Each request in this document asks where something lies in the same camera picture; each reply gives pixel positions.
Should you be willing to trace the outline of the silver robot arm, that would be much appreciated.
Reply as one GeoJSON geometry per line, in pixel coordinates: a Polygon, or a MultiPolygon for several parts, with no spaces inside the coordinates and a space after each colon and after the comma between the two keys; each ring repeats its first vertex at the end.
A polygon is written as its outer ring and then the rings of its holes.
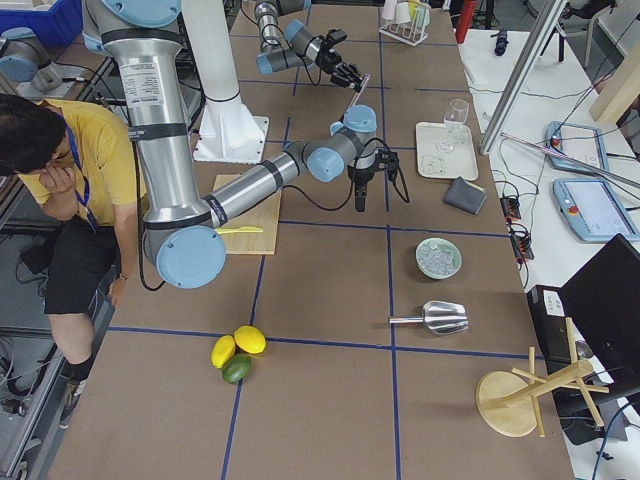
{"type": "Polygon", "coordinates": [[[83,20],[87,47],[118,64],[150,201],[143,250],[174,286],[212,281],[226,259],[217,228],[302,172],[329,182],[374,160],[376,115],[366,105],[347,108],[328,138],[263,158],[268,121],[242,102],[219,1],[87,1],[83,20]],[[192,52],[206,100],[197,145],[176,72],[183,47],[192,52]]]}
{"type": "Polygon", "coordinates": [[[345,62],[336,49],[347,39],[344,30],[315,34],[299,20],[292,20],[284,30],[280,28],[280,17],[308,10],[310,6],[310,1],[254,2],[254,21],[261,40],[260,54],[256,57],[259,71],[269,75],[295,67],[317,66],[331,83],[360,92],[366,77],[355,64],[345,62]]]}

